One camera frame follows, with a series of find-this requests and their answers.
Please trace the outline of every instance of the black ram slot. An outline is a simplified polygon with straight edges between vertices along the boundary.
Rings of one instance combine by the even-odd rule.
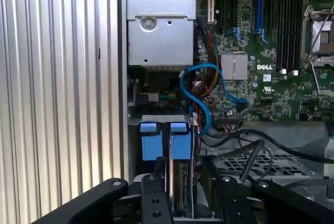
[[[228,21],[227,16],[229,15],[229,8],[227,0],[217,0],[219,15],[218,15],[218,25],[220,29],[224,29],[226,27],[225,23]]]
[[[297,0],[297,22],[296,22],[296,46],[294,52],[294,63],[293,70],[300,69],[300,55],[301,55],[301,31],[302,31],[302,20],[300,19],[303,15],[303,0]]]
[[[292,3],[291,3],[291,25],[290,25],[290,47],[289,47],[288,71],[292,71],[293,66],[294,66],[297,18],[298,18],[298,15],[297,15],[297,0],[292,0]]]
[[[282,69],[282,33],[283,33],[283,13],[284,13],[284,0],[280,0],[278,10],[278,25],[277,25],[277,42],[276,42],[276,70]]]
[[[290,2],[291,0],[285,0],[284,2],[284,14],[283,14],[283,50],[282,50],[282,68],[288,68],[289,62],[289,20],[290,20]]]
[[[277,26],[277,4],[276,0],[268,0],[267,30],[276,29]]]

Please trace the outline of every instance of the ribbed metal panel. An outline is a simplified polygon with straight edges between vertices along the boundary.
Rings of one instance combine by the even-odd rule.
[[[117,9],[1,0],[0,223],[30,223],[124,175]]]

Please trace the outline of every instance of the green circuit board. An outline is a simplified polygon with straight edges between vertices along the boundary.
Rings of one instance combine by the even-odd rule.
[[[334,0],[303,0],[303,10],[308,5],[312,5],[315,10],[330,9],[333,3]],[[206,14],[206,4],[206,0],[198,1],[199,15]],[[220,30],[215,23],[211,25],[220,56],[225,53],[248,55],[247,80],[226,81],[229,93],[247,99],[249,107],[260,107],[266,110],[275,121],[332,121],[334,119],[334,97],[318,95],[314,74],[311,68],[305,68],[302,62],[297,76],[291,73],[283,75],[278,72],[275,69],[277,31],[266,31],[265,38],[268,44],[263,43],[253,35],[254,20],[254,0],[239,0],[238,25],[244,44],[239,44],[234,36]],[[198,50],[198,57],[205,61],[207,56],[203,47]],[[257,65],[271,65],[273,69],[258,70]],[[334,91],[334,67],[318,68],[315,72],[319,85],[323,89]],[[212,106],[215,117],[237,118],[236,107],[226,99],[221,85],[217,85],[211,95],[214,100]],[[261,115],[250,115],[247,120],[261,121],[263,119]]]

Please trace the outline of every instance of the screw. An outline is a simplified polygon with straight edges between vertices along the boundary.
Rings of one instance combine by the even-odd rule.
[[[223,177],[223,181],[225,181],[225,182],[229,182],[230,180],[231,180],[230,177],[227,177],[227,176],[224,176],[224,177]]]
[[[151,28],[153,26],[153,20],[152,19],[146,19],[145,20],[145,27]]]
[[[121,181],[114,181],[114,182],[113,182],[113,185],[114,185],[114,186],[119,186],[119,185],[121,185],[121,183],[122,183]]]
[[[260,185],[261,187],[269,187],[268,183],[266,183],[266,182],[264,182],[264,181],[260,181],[260,182],[259,182],[259,185]]]

